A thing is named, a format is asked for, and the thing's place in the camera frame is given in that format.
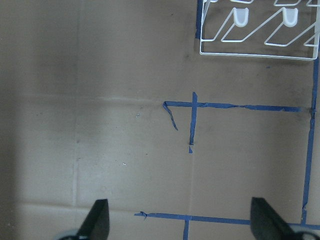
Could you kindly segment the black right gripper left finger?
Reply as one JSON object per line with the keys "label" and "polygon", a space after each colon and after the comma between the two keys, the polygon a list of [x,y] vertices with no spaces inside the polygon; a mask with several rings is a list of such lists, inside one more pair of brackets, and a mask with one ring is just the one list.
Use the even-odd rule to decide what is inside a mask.
{"label": "black right gripper left finger", "polygon": [[78,240],[107,240],[110,232],[109,204],[97,199],[76,233]]}

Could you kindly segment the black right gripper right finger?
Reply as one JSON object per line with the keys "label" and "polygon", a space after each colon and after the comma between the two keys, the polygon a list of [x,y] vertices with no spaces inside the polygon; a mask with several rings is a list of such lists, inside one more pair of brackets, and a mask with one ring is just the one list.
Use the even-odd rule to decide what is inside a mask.
{"label": "black right gripper right finger", "polygon": [[302,240],[303,233],[293,229],[262,197],[252,197],[250,229],[256,240]]}

